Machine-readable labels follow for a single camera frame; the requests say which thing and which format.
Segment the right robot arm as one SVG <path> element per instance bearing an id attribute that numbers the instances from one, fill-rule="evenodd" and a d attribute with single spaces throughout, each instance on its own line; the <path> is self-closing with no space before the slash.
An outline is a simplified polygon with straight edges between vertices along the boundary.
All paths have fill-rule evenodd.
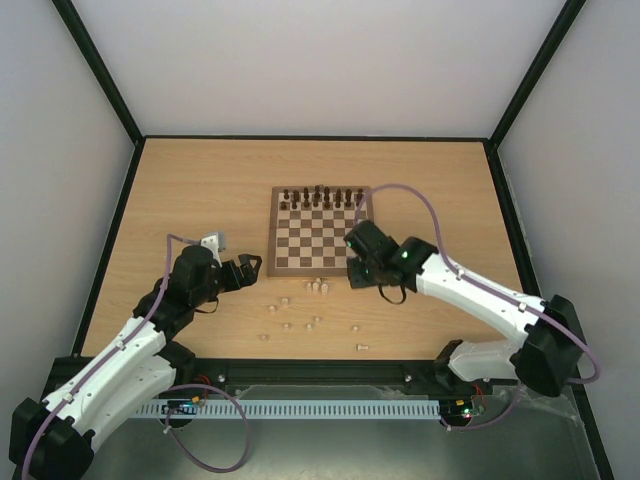
<path id="1" fill-rule="evenodd" d="M 397 243 L 372 221 L 358 223 L 344 238 L 354 289 L 398 287 L 440 299 L 483 321 L 501 341 L 447 344 L 436 379 L 455 392 L 480 379 L 518 380 L 546 397 L 562 393 L 583 354 L 584 337 L 575 326 L 571 301 L 544 300 L 492 282 L 450 261 L 438 247 L 416 237 Z"/>

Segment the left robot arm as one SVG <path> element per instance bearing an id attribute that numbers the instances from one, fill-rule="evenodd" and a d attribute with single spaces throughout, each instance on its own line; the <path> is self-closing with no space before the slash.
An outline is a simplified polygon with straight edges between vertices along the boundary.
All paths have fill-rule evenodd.
<path id="1" fill-rule="evenodd" d="M 9 459 L 23 479 L 79 479 L 104 441 L 136 410 L 169 391 L 196 389 L 195 355 L 176 342 L 202 305 L 254 285 L 262 260 L 222 261 L 215 238 L 187 242 L 115 338 L 40 401 L 12 414 Z"/>

